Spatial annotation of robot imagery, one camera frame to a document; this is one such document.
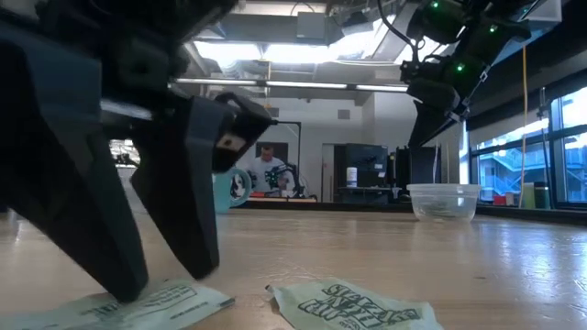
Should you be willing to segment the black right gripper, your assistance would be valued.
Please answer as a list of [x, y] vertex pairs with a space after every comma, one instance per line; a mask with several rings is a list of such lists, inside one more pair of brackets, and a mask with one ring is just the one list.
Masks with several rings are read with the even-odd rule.
[[464, 60], [405, 60], [400, 80], [408, 85], [416, 120], [408, 147], [418, 148], [448, 128], [464, 121], [469, 63]]

